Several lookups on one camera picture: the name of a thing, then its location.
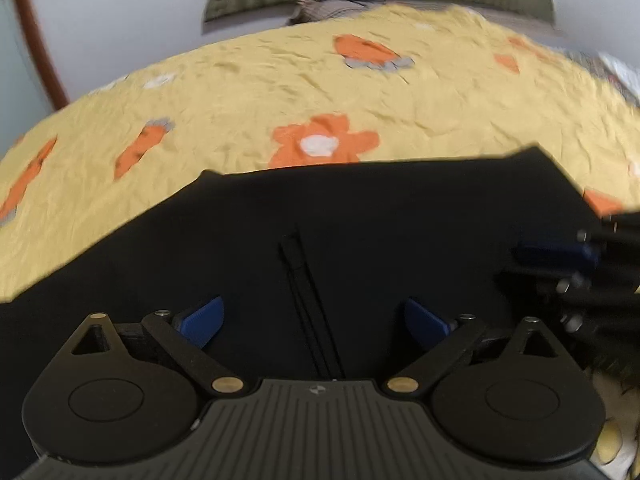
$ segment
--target brass screw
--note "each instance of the brass screw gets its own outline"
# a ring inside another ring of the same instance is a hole
[[[418,386],[418,381],[411,377],[393,377],[386,382],[386,387],[396,394],[412,394]]]
[[[244,388],[244,383],[238,377],[218,377],[211,387],[221,394],[234,394]]]

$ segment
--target crosshair logo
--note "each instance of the crosshair logo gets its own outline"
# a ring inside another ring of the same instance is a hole
[[[322,384],[316,384],[309,388],[309,391],[314,395],[322,395],[326,392],[326,388]]]

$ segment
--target yellow bedsheet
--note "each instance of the yellow bedsheet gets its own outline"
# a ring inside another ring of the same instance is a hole
[[[640,206],[638,112],[460,7],[383,7],[204,46],[82,97],[9,150],[0,300],[202,170],[501,155],[534,142],[579,187]]]

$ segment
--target black cloth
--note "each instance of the black cloth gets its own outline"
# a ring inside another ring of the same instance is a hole
[[[419,355],[399,319],[402,300],[511,326],[492,280],[510,247],[521,237],[572,239],[597,223],[537,148],[204,172],[0,306],[0,478],[34,460],[22,400],[91,312],[139,322],[220,294],[225,322],[206,351],[241,376],[381,379]]]

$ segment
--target bed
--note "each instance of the bed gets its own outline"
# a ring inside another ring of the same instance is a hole
[[[209,17],[275,1],[211,0]],[[550,27],[552,10],[532,1],[526,13]],[[298,15],[309,23],[166,59],[42,121],[0,162],[0,301],[203,170],[502,156],[538,144],[598,213],[640,207],[637,97],[613,76],[614,60],[594,66],[561,50],[560,35],[543,46],[517,31],[517,17],[511,28],[489,21],[489,9],[405,3],[319,22]],[[523,12],[526,2],[502,6]]]

